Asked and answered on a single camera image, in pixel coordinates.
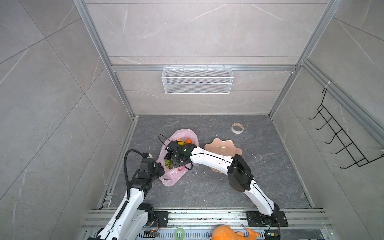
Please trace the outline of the beige flower-shaped plate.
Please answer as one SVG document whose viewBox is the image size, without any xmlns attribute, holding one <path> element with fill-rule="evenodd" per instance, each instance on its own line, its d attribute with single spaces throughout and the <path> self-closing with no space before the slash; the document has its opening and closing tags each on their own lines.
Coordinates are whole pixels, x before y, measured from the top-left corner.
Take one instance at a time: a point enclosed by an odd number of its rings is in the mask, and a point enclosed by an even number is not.
<svg viewBox="0 0 384 240">
<path fill-rule="evenodd" d="M 215 138 L 211 143 L 206 144 L 204 149 L 210 153 L 226 157 L 227 160 L 232 160 L 235 155 L 242 155 L 242 150 L 237 148 L 232 140 L 222 141 Z"/>
</svg>

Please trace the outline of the pink plastic bag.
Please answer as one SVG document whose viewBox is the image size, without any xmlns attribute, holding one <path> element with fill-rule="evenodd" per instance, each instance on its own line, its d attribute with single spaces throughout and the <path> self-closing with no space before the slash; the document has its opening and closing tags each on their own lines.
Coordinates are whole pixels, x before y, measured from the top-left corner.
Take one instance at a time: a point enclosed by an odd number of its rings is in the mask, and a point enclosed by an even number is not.
<svg viewBox="0 0 384 240">
<path fill-rule="evenodd" d="M 180 139 L 184 142 L 186 140 L 191 140 L 193 144 L 197 145 L 198 147 L 200 146 L 197 134 L 195 134 L 195 132 L 190 129 L 177 130 L 173 135 L 169 137 L 169 140 L 164 141 L 165 145 L 162 144 L 157 163 L 160 163 L 165 170 L 165 174 L 160 177 L 160 180 L 167 187 L 173 186 L 189 171 L 189 169 L 187 169 L 185 166 L 178 168 L 173 167 L 172 169 L 168 169 L 166 166 L 165 157 L 168 153 L 165 150 L 166 146 L 170 141 L 178 141 Z"/>
</svg>

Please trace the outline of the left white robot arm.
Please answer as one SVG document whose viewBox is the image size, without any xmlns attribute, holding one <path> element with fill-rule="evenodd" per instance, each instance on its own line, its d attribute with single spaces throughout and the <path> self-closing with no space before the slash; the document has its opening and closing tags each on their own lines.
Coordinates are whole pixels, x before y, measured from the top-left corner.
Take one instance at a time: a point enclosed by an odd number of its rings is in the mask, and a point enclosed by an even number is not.
<svg viewBox="0 0 384 240">
<path fill-rule="evenodd" d="M 164 168 L 151 156 L 142 159 L 140 168 L 128 181 L 128 190 L 118 209 L 104 228 L 89 240 L 134 240 L 144 226 L 154 222 L 154 208 L 144 199 L 153 182 L 164 175 Z"/>
</svg>

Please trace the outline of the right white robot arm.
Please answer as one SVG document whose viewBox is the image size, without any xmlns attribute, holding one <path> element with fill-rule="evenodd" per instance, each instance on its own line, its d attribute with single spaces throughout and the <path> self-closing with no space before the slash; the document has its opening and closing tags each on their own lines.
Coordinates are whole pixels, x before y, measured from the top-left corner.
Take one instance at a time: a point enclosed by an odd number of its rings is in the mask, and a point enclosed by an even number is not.
<svg viewBox="0 0 384 240">
<path fill-rule="evenodd" d="M 170 141 L 165 147 L 172 165 L 177 168 L 190 164 L 205 165 L 228 176 L 229 185 L 234 190 L 244 193 L 257 207 L 259 214 L 267 224 L 276 224 L 280 213 L 279 206 L 274 203 L 258 186 L 252 171 L 242 156 L 222 156 L 206 151 L 194 144 L 183 146 Z"/>
</svg>

